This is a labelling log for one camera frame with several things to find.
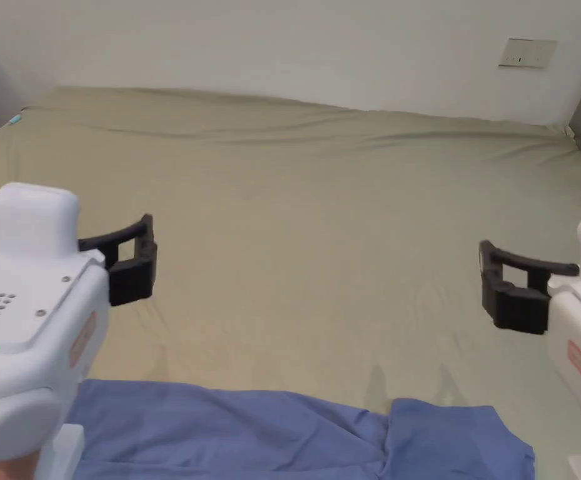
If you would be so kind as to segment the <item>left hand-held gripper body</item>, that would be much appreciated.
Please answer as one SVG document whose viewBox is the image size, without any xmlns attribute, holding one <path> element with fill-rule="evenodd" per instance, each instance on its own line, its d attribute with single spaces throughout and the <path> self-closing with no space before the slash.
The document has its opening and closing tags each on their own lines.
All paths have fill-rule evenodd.
<svg viewBox="0 0 581 480">
<path fill-rule="evenodd" d="M 0 188 L 0 462 L 41 450 L 36 479 L 72 479 L 84 429 L 67 423 L 113 306 L 152 296 L 156 265 L 109 273 L 77 246 L 78 197 Z"/>
</svg>

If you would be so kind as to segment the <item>person's left hand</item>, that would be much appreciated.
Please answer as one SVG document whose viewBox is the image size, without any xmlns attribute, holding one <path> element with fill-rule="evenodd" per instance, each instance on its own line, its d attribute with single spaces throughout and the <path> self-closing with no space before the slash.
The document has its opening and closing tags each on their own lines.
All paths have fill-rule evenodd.
<svg viewBox="0 0 581 480">
<path fill-rule="evenodd" d="M 0 463 L 0 479 L 27 480 L 36 478 L 41 450 Z"/>
</svg>

